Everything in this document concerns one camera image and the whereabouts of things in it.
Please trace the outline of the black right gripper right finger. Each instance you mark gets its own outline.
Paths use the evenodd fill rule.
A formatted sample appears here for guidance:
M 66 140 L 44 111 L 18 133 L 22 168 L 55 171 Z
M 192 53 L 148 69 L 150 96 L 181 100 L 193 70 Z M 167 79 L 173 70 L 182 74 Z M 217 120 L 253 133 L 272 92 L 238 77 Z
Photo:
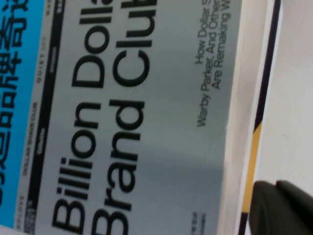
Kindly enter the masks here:
M 277 189 L 297 213 L 313 212 L 313 197 L 289 181 L 277 181 Z

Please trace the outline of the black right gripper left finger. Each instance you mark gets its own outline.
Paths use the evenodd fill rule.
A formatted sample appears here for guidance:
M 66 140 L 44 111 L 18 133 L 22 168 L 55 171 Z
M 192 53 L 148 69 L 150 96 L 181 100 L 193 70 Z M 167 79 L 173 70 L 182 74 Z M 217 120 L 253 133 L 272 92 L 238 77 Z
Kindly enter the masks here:
M 297 213 L 276 183 L 254 183 L 248 216 L 252 235 L 311 235 L 313 213 Z

